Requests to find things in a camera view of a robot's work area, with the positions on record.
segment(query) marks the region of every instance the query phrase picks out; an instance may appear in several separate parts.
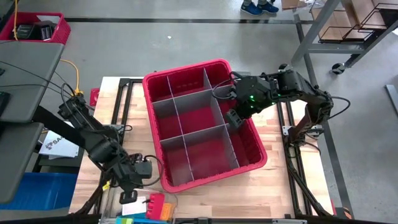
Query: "yellow cable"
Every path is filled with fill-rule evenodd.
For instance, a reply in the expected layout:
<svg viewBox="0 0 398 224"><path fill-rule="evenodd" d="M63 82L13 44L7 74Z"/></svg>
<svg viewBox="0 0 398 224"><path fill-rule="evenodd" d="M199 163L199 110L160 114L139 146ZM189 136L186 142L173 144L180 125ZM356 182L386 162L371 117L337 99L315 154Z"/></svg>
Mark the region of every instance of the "yellow cable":
<svg viewBox="0 0 398 224"><path fill-rule="evenodd" d="M17 11L18 11L18 2L15 0L15 13L14 13L14 38L18 40L17 37Z"/></svg>
<svg viewBox="0 0 398 224"><path fill-rule="evenodd" d="M75 93L76 94L77 93L83 93L83 91L79 90L79 79L80 79L80 76L79 76L79 69L77 68L77 66L73 62L71 62L69 60L65 60L65 59L60 59L60 60L63 61L63 62L69 63L70 65L72 65L75 68L75 70L76 70L76 89L75 89Z"/></svg>

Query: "red plastic bin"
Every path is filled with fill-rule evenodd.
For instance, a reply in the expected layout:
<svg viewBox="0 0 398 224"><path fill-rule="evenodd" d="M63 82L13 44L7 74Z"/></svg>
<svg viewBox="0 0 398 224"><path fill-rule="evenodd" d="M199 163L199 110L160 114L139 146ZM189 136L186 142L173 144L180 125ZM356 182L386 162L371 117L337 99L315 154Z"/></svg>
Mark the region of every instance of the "red plastic bin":
<svg viewBox="0 0 398 224"><path fill-rule="evenodd" d="M18 12L17 13L17 26L19 24L32 24L34 22L40 22L37 16L58 16L59 22L55 27L55 31L51 36L50 40L20 40L26 42L46 42L46 43L59 43L67 44L67 40L70 34L70 26L66 22L62 13L57 12ZM0 32L0 40L14 40L12 38L12 31L14 30L14 14L7 21L3 30Z"/></svg>
<svg viewBox="0 0 398 224"><path fill-rule="evenodd" d="M252 120L233 130L223 114L235 102L211 95L230 72L228 62L218 59L145 76L144 94L166 191L180 192L266 164ZM216 94L223 96L229 88L217 88Z"/></svg>

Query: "wooden table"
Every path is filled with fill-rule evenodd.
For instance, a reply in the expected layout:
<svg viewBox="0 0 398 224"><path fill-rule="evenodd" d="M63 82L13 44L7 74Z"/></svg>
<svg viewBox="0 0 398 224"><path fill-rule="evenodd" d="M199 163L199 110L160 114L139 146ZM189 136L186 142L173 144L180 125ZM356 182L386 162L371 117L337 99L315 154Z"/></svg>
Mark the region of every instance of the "wooden table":
<svg viewBox="0 0 398 224"><path fill-rule="evenodd" d="M111 123L118 83L118 77L103 78L94 113L94 117L103 124ZM121 118L124 108L125 96L126 93L121 100L119 118ZM304 106L305 103L302 101L292 103L296 123L304 114ZM285 107L284 113L284 118L288 123ZM177 217L282 218L286 213L293 214L276 106L267 108L252 118L268 155L267 164L261 169L177 194ZM144 155L154 154L154 143L141 84L133 86L127 124L133 127L132 131L126 132L124 137L123 147L127 152L130 154L137 152ZM318 151L311 146L303 146L301 152L308 188L326 211L333 213ZM159 176L156 166L153 170L154 175L151 180ZM100 170L85 154L70 205L70 212L77 211L87 201L97 187L99 178ZM305 211L302 193L298 185L296 186L300 206L302 211ZM152 187L162 189L160 183Z"/></svg>

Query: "gray floor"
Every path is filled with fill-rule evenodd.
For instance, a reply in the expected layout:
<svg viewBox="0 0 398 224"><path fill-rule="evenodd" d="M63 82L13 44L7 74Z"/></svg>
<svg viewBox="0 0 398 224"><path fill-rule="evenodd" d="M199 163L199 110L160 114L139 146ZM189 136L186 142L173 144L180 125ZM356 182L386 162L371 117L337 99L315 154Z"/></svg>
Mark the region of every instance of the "gray floor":
<svg viewBox="0 0 398 224"><path fill-rule="evenodd" d="M241 14L240 3L240 0L22 0L20 9L60 11L68 17L252 18ZM300 12L300 17L309 19L305 12ZM293 14L283 11L276 17L261 18L292 19ZM280 64L290 61L299 46L294 25L70 23L70 26L72 33L62 57L79 67L81 89L87 96L91 88L100 86L103 76L143 76L154 70L213 58L225 58L234 70L253 74L274 72ZM330 121L330 126L357 219L398 223L395 165L398 117L384 89L385 84L398 86L397 56L398 36L394 34L338 77L328 71L334 63L344 62L347 55L312 55L320 87L352 102L347 112ZM307 76L303 61L295 68ZM75 82L74 70L69 65L61 63L57 71L68 82ZM48 91L42 106L56 112L60 102L56 93ZM335 104L335 111L345 106L344 102ZM323 139L320 147L330 194L339 205Z"/></svg>

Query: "blue sneaker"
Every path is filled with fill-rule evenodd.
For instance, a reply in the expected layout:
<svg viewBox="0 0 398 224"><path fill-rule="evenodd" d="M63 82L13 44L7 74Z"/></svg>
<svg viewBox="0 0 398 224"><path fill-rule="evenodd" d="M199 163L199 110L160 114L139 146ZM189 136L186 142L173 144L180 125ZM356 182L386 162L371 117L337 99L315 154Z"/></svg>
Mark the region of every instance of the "blue sneaker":
<svg viewBox="0 0 398 224"><path fill-rule="evenodd" d="M262 10L259 9L258 7L256 7L253 4L253 2L250 3L250 5L248 5L248 6L245 6L244 4L242 4L241 11L247 12L250 15L253 15L253 16L260 16L262 14Z"/></svg>
<svg viewBox="0 0 398 224"><path fill-rule="evenodd" d="M257 8L262 10L263 12L265 11L265 12L268 12L271 14L275 14L279 11L279 9L277 7L271 5L269 2L267 2L266 4L263 4L263 5L258 4Z"/></svg>

